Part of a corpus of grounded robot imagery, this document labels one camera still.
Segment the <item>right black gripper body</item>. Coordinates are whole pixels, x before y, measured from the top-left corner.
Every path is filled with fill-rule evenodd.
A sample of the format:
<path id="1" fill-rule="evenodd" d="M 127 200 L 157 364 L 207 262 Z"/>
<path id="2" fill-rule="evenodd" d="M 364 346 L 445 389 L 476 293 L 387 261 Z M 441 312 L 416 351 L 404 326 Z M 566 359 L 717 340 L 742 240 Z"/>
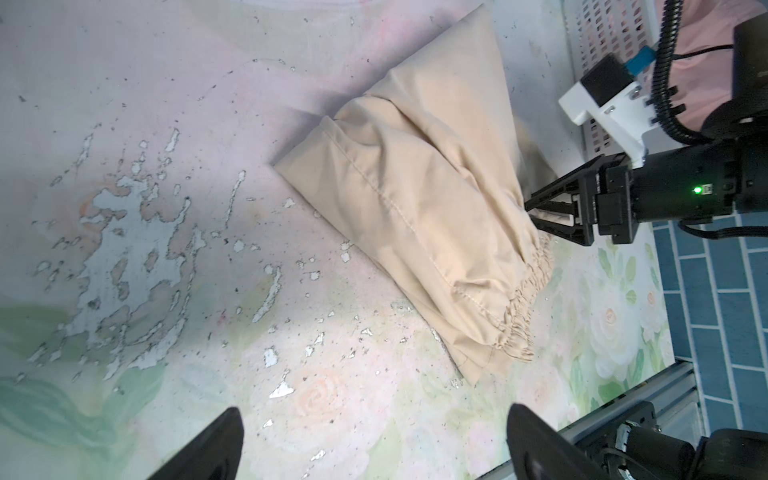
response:
<path id="1" fill-rule="evenodd" d="M 738 153 L 733 142 L 691 146 L 649 156 L 635 168 L 616 155 L 598 170 L 596 224 L 616 244 L 631 244 L 641 223 L 672 220 L 694 236 L 733 238 L 736 227 L 706 233 L 696 224 L 730 214 L 738 190 Z"/>

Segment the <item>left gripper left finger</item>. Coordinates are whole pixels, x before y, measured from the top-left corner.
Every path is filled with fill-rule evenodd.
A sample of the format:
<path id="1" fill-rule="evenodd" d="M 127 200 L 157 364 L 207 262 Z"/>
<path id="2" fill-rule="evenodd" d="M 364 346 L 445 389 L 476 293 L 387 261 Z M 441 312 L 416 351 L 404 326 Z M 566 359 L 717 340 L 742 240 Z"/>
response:
<path id="1" fill-rule="evenodd" d="M 243 444 L 240 410 L 229 407 L 149 479 L 235 479 Z"/>

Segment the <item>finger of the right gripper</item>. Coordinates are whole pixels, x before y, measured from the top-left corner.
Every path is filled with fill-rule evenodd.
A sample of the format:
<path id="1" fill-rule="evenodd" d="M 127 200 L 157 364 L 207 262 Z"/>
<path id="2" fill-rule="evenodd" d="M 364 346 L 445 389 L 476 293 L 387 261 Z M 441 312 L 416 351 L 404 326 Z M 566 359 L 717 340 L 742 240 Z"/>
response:
<path id="1" fill-rule="evenodd" d="M 595 195 L 598 193 L 597 171 L 599 157 L 588 161 L 568 174 L 534 192 L 525 202 L 527 211 L 542 210 L 549 212 L 570 213 L 560 207 L 548 207 L 552 203 L 575 203 L 575 213 L 584 213 L 592 209 Z"/>
<path id="2" fill-rule="evenodd" d="M 595 221 L 589 217 L 576 216 L 573 225 L 565 225 L 535 215 L 531 215 L 531 220 L 538 230 L 577 245 L 591 246 L 595 241 L 593 229 Z"/>

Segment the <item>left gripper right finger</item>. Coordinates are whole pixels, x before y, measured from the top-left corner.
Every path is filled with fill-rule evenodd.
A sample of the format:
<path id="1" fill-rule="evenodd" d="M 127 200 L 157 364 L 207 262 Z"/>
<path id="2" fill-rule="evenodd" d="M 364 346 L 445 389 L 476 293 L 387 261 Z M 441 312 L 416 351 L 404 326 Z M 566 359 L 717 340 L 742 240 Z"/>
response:
<path id="1" fill-rule="evenodd" d="M 608 480 L 609 476 L 527 406 L 507 417 L 507 445 L 517 479 Z"/>

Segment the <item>pink shorts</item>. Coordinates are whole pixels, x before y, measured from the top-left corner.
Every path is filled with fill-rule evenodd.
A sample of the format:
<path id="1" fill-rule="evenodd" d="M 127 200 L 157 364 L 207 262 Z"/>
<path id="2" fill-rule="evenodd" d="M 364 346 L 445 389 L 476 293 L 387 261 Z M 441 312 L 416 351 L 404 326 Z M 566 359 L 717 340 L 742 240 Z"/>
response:
<path id="1" fill-rule="evenodd" d="M 678 88 L 675 105 L 685 127 L 699 131 L 709 115 L 732 99 L 734 28 L 767 12 L 762 1 L 685 1 L 675 53 L 699 52 L 675 60 L 670 84 Z"/>

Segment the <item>beige shorts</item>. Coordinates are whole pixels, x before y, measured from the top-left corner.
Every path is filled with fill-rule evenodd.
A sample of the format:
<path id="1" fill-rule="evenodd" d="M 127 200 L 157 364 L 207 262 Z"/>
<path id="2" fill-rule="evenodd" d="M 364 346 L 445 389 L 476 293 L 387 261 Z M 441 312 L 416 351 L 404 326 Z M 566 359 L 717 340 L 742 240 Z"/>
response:
<path id="1" fill-rule="evenodd" d="M 277 172 L 397 284 L 470 382 L 534 356 L 550 239 L 524 207 L 491 13 L 480 6 L 323 118 Z"/>

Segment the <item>white plastic basket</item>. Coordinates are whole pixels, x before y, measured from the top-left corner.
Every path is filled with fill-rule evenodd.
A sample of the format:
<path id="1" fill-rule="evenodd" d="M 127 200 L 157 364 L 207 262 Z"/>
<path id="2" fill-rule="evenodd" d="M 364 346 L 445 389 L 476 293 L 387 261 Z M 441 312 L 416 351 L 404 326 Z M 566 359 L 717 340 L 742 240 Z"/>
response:
<path id="1" fill-rule="evenodd" d="M 628 154 L 641 162 L 653 126 L 652 47 L 659 20 L 652 1 L 566 1 L 565 23 L 576 82 L 559 99 L 583 132 L 586 158 Z"/>

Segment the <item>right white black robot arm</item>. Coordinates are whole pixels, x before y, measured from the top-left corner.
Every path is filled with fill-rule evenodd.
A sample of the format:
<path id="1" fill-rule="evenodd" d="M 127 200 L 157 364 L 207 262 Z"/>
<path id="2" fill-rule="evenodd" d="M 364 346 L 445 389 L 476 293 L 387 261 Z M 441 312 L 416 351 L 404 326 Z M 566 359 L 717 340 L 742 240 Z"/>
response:
<path id="1" fill-rule="evenodd" d="M 767 208 L 767 18 L 734 28 L 732 97 L 696 131 L 672 102 L 682 16 L 681 2 L 666 2 L 654 46 L 625 61 L 603 57 L 561 97 L 574 123 L 595 121 L 620 150 L 536 191 L 525 208 L 539 230 L 582 246 L 596 235 L 630 244 L 654 221 L 674 221 L 705 240 L 766 236 L 763 226 L 707 224 Z"/>

